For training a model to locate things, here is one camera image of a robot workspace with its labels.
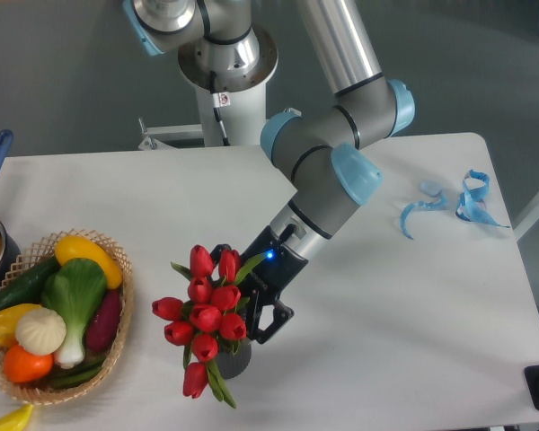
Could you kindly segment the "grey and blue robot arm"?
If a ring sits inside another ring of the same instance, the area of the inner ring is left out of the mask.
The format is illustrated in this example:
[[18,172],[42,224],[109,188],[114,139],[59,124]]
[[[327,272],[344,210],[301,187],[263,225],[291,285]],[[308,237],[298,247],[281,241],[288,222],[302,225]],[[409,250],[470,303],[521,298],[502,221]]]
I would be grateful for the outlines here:
[[322,117],[266,114],[266,85],[278,64],[271,36],[248,1],[127,1],[124,11],[149,55],[176,51],[194,87],[207,146],[259,145],[296,194],[248,247],[268,257],[243,285],[251,340],[269,340],[292,317],[285,287],[366,204],[381,172],[362,149],[412,122],[415,104],[384,77],[352,1],[297,5],[335,97]]

